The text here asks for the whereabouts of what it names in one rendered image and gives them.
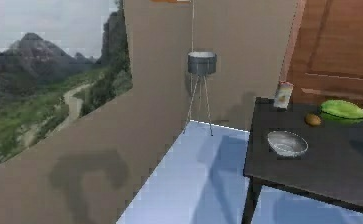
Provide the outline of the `dark square table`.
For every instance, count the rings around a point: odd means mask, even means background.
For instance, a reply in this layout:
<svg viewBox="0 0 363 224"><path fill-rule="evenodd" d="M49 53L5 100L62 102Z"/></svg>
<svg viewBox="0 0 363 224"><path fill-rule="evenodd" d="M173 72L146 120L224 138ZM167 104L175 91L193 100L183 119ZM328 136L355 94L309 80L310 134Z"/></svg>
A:
<svg viewBox="0 0 363 224"><path fill-rule="evenodd" d="M363 224L363 121L324 120L311 127L315 105L279 110L255 100L243 175L248 179L241 224ZM271 131L289 131L309 148L285 158L268 145Z"/></svg>

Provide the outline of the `window with mountain view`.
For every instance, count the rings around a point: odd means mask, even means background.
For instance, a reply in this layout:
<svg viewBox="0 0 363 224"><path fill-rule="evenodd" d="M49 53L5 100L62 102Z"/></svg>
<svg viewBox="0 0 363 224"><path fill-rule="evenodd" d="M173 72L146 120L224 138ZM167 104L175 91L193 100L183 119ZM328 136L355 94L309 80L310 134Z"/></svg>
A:
<svg viewBox="0 0 363 224"><path fill-rule="evenodd" d="M0 51L0 164L132 89L125 0L114 2L96 58L33 32Z"/></svg>

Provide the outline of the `grey metal bowl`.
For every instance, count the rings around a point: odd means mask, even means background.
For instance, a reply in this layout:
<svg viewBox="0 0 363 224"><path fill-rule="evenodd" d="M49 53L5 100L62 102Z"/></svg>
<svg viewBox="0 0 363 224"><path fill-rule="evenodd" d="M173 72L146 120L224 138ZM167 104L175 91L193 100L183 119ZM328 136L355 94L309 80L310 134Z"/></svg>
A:
<svg viewBox="0 0 363 224"><path fill-rule="evenodd" d="M277 155L283 157L301 156L309 148L304 138L289 131L271 131L267 134L267 142Z"/></svg>

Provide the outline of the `white carton with red top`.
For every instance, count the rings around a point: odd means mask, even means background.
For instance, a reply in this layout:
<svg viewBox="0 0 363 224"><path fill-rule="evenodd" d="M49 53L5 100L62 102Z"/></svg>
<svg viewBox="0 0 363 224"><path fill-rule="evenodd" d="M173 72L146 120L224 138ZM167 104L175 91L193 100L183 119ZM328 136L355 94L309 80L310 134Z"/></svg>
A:
<svg viewBox="0 0 363 224"><path fill-rule="evenodd" d="M289 82L280 82L278 84L275 98L274 106L277 108L286 109L289 105L290 97L293 92L294 85Z"/></svg>

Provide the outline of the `brown round fruit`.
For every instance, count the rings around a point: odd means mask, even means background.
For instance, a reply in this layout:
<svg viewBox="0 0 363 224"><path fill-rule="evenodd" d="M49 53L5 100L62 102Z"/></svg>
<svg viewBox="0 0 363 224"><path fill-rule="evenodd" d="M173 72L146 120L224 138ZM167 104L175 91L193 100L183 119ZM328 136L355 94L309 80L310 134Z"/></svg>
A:
<svg viewBox="0 0 363 224"><path fill-rule="evenodd" d="M321 118L315 114L308 113L305 116L305 122L310 126L320 126L321 125Z"/></svg>

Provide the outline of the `green melon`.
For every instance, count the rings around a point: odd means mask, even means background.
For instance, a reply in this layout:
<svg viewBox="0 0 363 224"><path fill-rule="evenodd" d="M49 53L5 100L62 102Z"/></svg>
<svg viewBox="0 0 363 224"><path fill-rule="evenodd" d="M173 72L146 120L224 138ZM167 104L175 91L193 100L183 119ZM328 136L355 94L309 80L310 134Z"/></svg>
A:
<svg viewBox="0 0 363 224"><path fill-rule="evenodd" d="M363 121L363 109L345 100L327 100L320 105L320 116L324 120L353 124Z"/></svg>

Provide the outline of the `brown wooden door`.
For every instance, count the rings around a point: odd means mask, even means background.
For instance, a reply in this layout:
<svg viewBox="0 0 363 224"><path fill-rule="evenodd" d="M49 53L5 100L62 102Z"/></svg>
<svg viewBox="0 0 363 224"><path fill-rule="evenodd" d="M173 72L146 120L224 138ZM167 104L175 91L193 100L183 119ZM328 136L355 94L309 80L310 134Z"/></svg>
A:
<svg viewBox="0 0 363 224"><path fill-rule="evenodd" d="M363 0L297 0L285 56L291 102L363 107Z"/></svg>

